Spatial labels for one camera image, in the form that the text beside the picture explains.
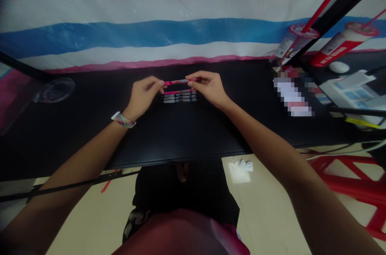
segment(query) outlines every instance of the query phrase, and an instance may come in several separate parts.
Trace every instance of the computer mouse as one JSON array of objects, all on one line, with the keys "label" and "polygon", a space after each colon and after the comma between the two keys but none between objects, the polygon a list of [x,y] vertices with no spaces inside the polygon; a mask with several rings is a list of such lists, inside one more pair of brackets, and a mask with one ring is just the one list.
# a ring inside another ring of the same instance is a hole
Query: computer mouse
[{"label": "computer mouse", "polygon": [[343,74],[346,73],[348,70],[350,70],[350,67],[339,61],[332,62],[329,64],[329,68],[332,72],[338,73],[338,74]]}]

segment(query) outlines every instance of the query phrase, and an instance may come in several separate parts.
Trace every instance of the black pants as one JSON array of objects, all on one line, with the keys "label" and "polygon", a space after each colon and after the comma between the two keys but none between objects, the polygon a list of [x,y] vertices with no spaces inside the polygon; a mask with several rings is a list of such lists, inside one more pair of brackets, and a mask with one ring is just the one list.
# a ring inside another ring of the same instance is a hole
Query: black pants
[{"label": "black pants", "polygon": [[228,190],[221,159],[190,163],[185,183],[179,181],[175,165],[142,167],[133,205],[123,241],[156,213],[183,208],[237,227],[240,212]]}]

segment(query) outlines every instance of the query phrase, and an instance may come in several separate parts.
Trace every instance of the bracelet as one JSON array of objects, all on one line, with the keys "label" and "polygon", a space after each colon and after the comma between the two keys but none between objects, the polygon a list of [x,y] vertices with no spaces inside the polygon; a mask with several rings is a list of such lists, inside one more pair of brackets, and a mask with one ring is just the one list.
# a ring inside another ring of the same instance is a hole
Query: bracelet
[{"label": "bracelet", "polygon": [[112,120],[118,122],[120,125],[126,127],[126,128],[133,128],[134,125],[137,123],[137,122],[132,122],[130,120],[128,120],[126,117],[124,117],[120,111],[118,111],[116,114],[114,114],[112,117],[111,117]]}]

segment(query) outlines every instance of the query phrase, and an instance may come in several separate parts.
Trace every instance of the red plastic chair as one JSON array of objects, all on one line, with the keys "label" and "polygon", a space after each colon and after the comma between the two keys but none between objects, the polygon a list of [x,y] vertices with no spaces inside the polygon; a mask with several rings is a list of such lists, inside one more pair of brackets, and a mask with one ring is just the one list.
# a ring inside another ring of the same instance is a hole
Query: red plastic chair
[{"label": "red plastic chair", "polygon": [[[324,173],[325,169],[334,160],[341,161],[360,179],[338,177]],[[369,157],[336,155],[317,158],[312,167],[334,192],[349,195],[360,202],[376,206],[377,210],[365,228],[374,238],[386,241],[386,234],[382,232],[386,222],[386,173],[378,181],[373,181],[355,166],[354,162],[377,164],[374,159]]]}]

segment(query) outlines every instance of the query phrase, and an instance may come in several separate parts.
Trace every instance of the pen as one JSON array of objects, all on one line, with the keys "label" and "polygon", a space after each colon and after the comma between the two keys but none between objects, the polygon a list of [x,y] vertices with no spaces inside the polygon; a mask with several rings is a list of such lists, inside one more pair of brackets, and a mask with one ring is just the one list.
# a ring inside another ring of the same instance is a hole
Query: pen
[{"label": "pen", "polygon": [[200,78],[192,78],[192,79],[183,79],[183,80],[174,80],[174,81],[165,81],[165,86],[174,85],[174,84],[187,84],[189,81],[198,81]]},{"label": "pen", "polygon": [[167,92],[165,92],[165,95],[179,94],[179,93],[188,93],[188,92],[193,92],[193,91],[194,90],[192,90],[192,89],[179,90],[179,91],[167,91]]},{"label": "pen", "polygon": [[191,95],[196,95],[197,92],[192,92],[192,93],[179,93],[179,94],[165,94],[161,95],[161,97],[189,97]]},{"label": "pen", "polygon": [[160,101],[161,103],[180,103],[180,102],[196,102],[197,99],[181,99],[181,100],[165,100],[165,101]]},{"label": "pen", "polygon": [[192,96],[183,96],[183,97],[161,97],[160,100],[181,100],[181,99],[193,99],[193,98],[197,98],[196,95],[192,95]]}]

